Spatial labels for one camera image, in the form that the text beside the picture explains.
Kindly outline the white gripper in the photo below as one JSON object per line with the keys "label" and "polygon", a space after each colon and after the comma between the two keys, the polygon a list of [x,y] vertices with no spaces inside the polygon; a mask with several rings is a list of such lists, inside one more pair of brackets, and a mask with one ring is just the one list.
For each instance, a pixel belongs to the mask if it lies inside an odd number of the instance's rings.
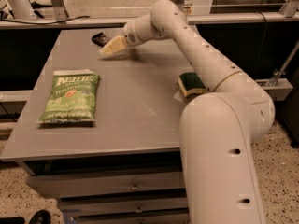
{"label": "white gripper", "polygon": [[117,35],[110,39],[101,49],[100,54],[109,56],[126,49],[129,46],[138,46],[152,40],[156,29],[152,25],[150,14],[128,21],[123,28],[123,36]]}

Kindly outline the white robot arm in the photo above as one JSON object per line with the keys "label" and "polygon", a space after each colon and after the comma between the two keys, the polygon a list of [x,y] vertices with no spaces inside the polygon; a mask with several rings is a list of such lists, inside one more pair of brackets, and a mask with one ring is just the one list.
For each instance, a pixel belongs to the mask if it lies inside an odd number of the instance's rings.
{"label": "white robot arm", "polygon": [[179,127],[191,224],[266,224],[251,146],[273,125],[272,98],[169,0],[127,22],[101,51],[110,55],[163,38],[176,43],[207,89],[187,104]]}

